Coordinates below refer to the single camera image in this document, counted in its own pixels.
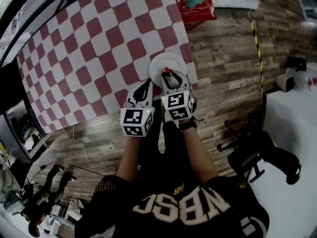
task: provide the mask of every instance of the red and white checkered cloth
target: red and white checkered cloth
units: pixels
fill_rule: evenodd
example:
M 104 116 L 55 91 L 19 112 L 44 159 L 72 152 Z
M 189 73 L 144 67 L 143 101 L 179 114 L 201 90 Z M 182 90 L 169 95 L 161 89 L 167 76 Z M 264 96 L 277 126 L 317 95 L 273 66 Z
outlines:
M 165 51 L 184 58 L 195 85 L 175 0 L 78 0 L 42 26 L 17 60 L 48 133 L 119 111 L 128 91 L 150 77 L 151 60 Z

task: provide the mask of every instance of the wristband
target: wristband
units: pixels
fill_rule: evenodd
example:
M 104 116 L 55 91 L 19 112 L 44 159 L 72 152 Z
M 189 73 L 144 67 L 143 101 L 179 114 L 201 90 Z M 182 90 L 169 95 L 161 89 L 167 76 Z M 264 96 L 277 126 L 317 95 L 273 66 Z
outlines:
M 194 127 L 195 128 L 195 123 L 193 122 L 193 118 L 190 118 L 190 121 L 186 122 L 186 123 L 180 123 L 178 125 L 179 129 L 181 131 L 183 130 L 186 130 L 186 129 L 189 129 L 191 127 Z

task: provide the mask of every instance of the red object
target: red object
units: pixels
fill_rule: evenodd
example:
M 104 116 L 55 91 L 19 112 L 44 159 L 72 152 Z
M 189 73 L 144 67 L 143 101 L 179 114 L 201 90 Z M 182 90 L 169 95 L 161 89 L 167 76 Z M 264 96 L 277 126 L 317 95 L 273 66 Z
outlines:
M 187 7 L 185 1 L 186 0 L 176 0 L 176 3 L 186 31 L 192 30 L 206 20 L 217 19 L 212 0 L 205 0 L 194 8 Z
M 163 71 L 162 74 L 170 74 L 170 70 L 168 67 L 166 67 Z

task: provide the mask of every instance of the chair leg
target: chair leg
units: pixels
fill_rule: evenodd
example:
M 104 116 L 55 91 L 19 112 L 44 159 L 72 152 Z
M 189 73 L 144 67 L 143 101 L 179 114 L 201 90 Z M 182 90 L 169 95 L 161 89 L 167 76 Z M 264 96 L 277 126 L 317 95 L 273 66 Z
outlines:
M 226 126 L 226 127 L 229 129 L 229 131 L 231 132 L 231 134 L 234 135 L 237 139 L 240 138 L 239 134 L 238 134 L 237 132 L 235 132 L 235 131 L 230 127 L 230 123 L 229 123 L 228 120 L 226 120 L 226 121 L 224 122 L 224 126 Z
M 247 116 L 247 119 L 248 119 L 248 123 L 247 123 L 247 125 L 245 126 L 245 128 L 242 131 L 241 138 L 246 138 L 247 137 L 247 134 L 250 131 L 250 127 L 251 127 L 251 124 L 252 124 L 252 121 L 253 121 L 253 114 L 249 113 L 248 116 Z
M 217 145 L 217 150 L 218 150 L 219 152 L 222 152 L 222 151 L 224 151 L 224 150 L 227 150 L 227 149 L 236 147 L 238 144 L 239 144 L 239 141 L 238 141 L 238 140 L 233 141 L 232 143 L 228 144 L 228 145 L 225 146 L 225 147 L 222 147 L 221 144 L 218 144 L 218 145 Z
M 262 171 L 259 170 L 259 167 L 258 167 L 257 164 L 255 164 L 253 167 L 254 167 L 254 171 L 256 172 L 256 176 L 253 177 L 253 178 L 250 180 L 250 183 L 255 182 L 257 179 L 259 179 L 259 178 L 265 173 L 265 170 L 262 170 Z

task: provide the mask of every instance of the table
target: table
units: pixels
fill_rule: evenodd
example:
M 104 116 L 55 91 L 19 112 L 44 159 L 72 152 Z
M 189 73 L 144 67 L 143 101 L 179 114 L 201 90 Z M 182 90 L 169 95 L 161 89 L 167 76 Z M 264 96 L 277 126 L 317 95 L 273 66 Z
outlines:
M 43 25 L 17 60 L 31 106 L 49 133 L 119 111 L 162 52 L 183 57 L 195 88 L 175 0 L 78 0 Z
M 316 109 L 316 87 L 266 95 L 264 129 L 277 147 L 295 154 L 302 165 L 294 185 L 288 185 L 285 174 L 270 163 L 263 164 L 265 174 L 251 184 L 270 217 L 267 237 L 310 237 L 316 227 Z

